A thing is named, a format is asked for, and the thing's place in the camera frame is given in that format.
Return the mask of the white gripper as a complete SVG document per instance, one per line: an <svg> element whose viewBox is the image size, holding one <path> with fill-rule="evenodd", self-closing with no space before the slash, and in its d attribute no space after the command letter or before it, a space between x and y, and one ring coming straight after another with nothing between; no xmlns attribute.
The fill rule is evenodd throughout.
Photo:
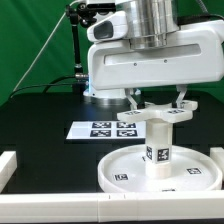
<svg viewBox="0 0 224 224"><path fill-rule="evenodd" d="M138 104L129 88L177 85L176 105L181 108L184 84L224 77L223 43L223 20L184 25L161 48L133 50L127 40L97 43L88 52L90 83L97 90L125 89L131 110Z"/></svg>

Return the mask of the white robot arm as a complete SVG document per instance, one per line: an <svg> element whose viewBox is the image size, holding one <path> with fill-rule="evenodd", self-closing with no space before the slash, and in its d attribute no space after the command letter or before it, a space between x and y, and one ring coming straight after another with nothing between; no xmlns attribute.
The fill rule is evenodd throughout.
<svg viewBox="0 0 224 224"><path fill-rule="evenodd" d="M177 15L176 0L115 0L115 12L92 25L88 39L89 92L126 98L133 90L224 78L224 18L204 12Z"/></svg>

